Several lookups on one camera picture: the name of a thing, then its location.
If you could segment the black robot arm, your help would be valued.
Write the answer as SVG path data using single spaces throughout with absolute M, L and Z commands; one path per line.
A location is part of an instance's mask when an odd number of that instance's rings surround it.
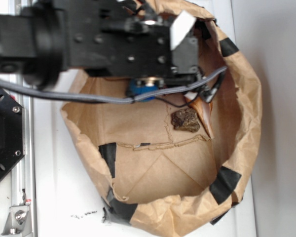
M 39 0 L 17 16 L 0 15 L 0 73 L 21 74 L 39 89 L 69 69 L 186 85 L 199 70 L 198 43 L 188 27 L 174 45 L 174 22 L 146 1 Z

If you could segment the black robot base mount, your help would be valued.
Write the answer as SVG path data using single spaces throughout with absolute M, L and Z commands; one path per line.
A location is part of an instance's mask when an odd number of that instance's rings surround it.
M 0 88 L 0 182 L 22 157 L 22 106 Z

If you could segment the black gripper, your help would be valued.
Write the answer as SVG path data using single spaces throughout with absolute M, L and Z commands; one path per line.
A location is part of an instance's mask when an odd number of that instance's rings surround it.
M 67 0 L 68 66 L 91 76 L 155 77 L 167 85 L 196 81 L 195 18 L 185 11 L 163 18 L 148 3 L 140 16 L 132 1 Z

